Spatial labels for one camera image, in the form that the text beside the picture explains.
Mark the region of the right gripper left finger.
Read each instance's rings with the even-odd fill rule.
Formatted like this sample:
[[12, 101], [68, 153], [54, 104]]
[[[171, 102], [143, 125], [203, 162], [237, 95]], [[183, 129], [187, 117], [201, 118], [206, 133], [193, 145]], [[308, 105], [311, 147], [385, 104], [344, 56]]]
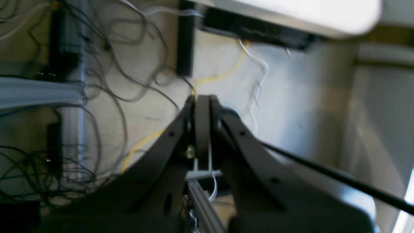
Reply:
[[192, 161], [186, 150], [192, 134], [195, 97], [153, 146], [127, 171], [92, 194], [45, 218], [43, 233], [181, 233], [181, 195]]

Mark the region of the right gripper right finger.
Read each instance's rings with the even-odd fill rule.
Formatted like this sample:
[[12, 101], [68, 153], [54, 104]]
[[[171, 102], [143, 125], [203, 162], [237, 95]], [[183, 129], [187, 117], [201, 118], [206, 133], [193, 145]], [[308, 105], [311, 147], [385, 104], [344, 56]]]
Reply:
[[230, 233], [374, 233], [372, 218], [277, 161], [240, 117], [209, 96], [212, 165], [234, 196]]

